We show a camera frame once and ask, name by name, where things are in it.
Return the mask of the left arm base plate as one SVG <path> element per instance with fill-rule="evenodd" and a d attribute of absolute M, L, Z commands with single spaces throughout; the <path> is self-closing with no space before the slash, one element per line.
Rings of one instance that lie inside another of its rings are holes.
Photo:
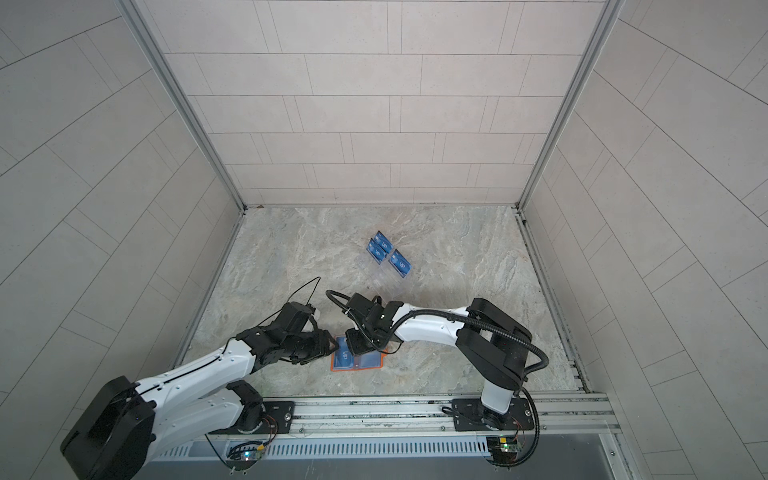
<path fill-rule="evenodd" d="M 266 401 L 259 407 L 246 407 L 232 427 L 212 431 L 213 435 L 287 434 L 294 415 L 292 401 Z"/>

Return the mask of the blue credit card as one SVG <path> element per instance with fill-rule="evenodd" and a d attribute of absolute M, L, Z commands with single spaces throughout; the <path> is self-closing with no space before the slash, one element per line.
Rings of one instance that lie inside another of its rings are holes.
<path fill-rule="evenodd" d="M 349 350 L 346 338 L 337 337 L 338 349 L 334 352 L 332 371 L 349 371 L 355 368 L 355 357 Z"/>

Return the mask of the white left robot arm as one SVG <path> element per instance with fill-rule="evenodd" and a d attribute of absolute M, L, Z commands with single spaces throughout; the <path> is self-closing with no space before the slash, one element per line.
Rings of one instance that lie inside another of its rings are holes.
<path fill-rule="evenodd" d="M 321 329 L 311 305 L 286 303 L 215 351 L 135 382 L 108 381 L 62 441 L 60 451 L 79 479 L 130 479 L 150 460 L 219 430 L 279 431 L 247 377 L 285 361 L 305 365 L 339 345 Z"/>

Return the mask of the orange card holder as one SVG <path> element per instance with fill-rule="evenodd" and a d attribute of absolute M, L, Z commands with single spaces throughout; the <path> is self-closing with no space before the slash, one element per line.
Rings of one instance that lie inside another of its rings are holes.
<path fill-rule="evenodd" d="M 354 355 L 355 368 L 349 371 L 332 371 L 332 372 L 351 372 L 379 369 L 383 365 L 384 354 L 378 351 L 368 352 L 363 355 Z"/>

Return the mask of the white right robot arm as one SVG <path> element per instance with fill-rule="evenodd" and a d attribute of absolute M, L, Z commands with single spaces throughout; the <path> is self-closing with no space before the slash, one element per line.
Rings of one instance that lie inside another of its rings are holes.
<path fill-rule="evenodd" d="M 396 342 L 431 342 L 456 347 L 484 378 L 481 402 L 503 415 L 527 377 L 546 368 L 549 357 L 533 344 L 532 333 L 492 302 L 475 298 L 457 309 L 421 308 L 401 301 L 384 303 L 328 290 L 327 298 L 353 321 L 345 333 L 354 355 L 393 354 Z"/>

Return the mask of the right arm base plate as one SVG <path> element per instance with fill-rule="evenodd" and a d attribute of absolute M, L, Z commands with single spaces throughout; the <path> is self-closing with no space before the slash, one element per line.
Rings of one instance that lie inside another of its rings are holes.
<path fill-rule="evenodd" d="M 525 398 L 513 397 L 506 413 L 485 407 L 479 398 L 455 398 L 448 407 L 458 432 L 533 431 L 535 417 Z"/>

